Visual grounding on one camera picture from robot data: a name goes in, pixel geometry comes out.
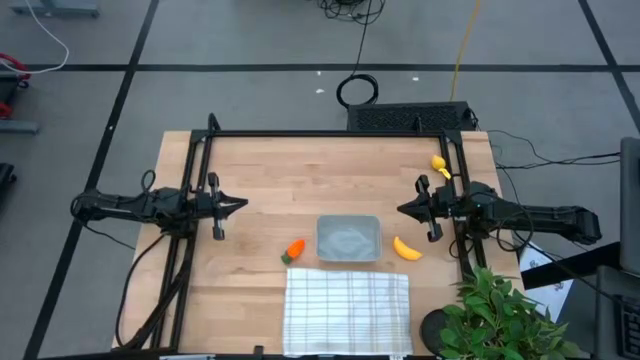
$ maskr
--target toy carrot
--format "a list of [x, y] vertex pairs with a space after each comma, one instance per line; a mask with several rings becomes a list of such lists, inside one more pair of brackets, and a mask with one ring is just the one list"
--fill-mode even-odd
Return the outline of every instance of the toy carrot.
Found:
[[296, 240], [289, 245], [287, 251], [285, 251], [280, 258], [283, 263], [289, 265], [293, 259], [302, 254], [302, 250], [304, 250], [304, 239]]

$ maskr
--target gray plastic tray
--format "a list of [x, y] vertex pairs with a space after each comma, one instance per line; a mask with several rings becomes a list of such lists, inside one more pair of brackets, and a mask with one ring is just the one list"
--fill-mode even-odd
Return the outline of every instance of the gray plastic tray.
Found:
[[380, 232], [380, 221], [373, 215], [322, 215], [316, 225], [316, 254], [324, 261], [376, 261]]

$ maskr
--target dish towel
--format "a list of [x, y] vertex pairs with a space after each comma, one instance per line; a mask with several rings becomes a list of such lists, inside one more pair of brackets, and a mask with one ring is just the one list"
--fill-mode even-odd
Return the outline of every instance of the dish towel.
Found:
[[413, 354], [409, 277], [289, 269], [282, 342], [285, 356]]

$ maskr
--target wooden table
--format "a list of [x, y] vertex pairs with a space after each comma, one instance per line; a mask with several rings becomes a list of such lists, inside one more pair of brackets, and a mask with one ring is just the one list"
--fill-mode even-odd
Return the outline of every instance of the wooden table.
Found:
[[[155, 187], [180, 187], [188, 139], [189, 132], [165, 133]], [[470, 178], [499, 192], [487, 134], [467, 132], [463, 140]], [[220, 176], [221, 190], [248, 198], [249, 205], [224, 223], [224, 241], [213, 240], [212, 220], [200, 221], [180, 351], [251, 353], [255, 345], [263, 345], [265, 353], [282, 353], [287, 268], [280, 255], [293, 240], [304, 238], [307, 248], [292, 266], [408, 274], [414, 353], [429, 354], [419, 338], [420, 322], [429, 311], [456, 301], [449, 285], [461, 278], [458, 262], [448, 253], [452, 223], [439, 221], [444, 237], [429, 243], [427, 225], [396, 207], [416, 197], [419, 174], [429, 176], [431, 191], [444, 184], [442, 175], [431, 169], [434, 154], [440, 148], [431, 138], [216, 138], [209, 171]], [[314, 232], [323, 214], [376, 215], [382, 225], [381, 259], [349, 265], [320, 261]], [[154, 225], [144, 225], [136, 256], [158, 234]], [[394, 236], [424, 257], [417, 262], [400, 258], [392, 249]], [[158, 300], [168, 244], [164, 240], [146, 255], [131, 279], [121, 321], [124, 339]], [[501, 251], [495, 241], [484, 244], [487, 263], [496, 273], [520, 275], [514, 253]], [[514, 286], [523, 288], [520, 280]], [[163, 344], [168, 344], [172, 311]]]

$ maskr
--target yellow toy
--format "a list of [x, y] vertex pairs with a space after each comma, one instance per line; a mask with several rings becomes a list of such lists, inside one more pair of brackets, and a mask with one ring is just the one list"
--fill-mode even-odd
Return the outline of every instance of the yellow toy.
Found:
[[441, 172], [447, 180], [451, 180], [451, 174], [447, 171], [447, 163], [441, 156], [433, 155], [433, 159], [431, 159], [431, 166], [433, 166], [436, 171]]
[[422, 253], [405, 245], [399, 237], [393, 239], [393, 249], [406, 260], [418, 260]]

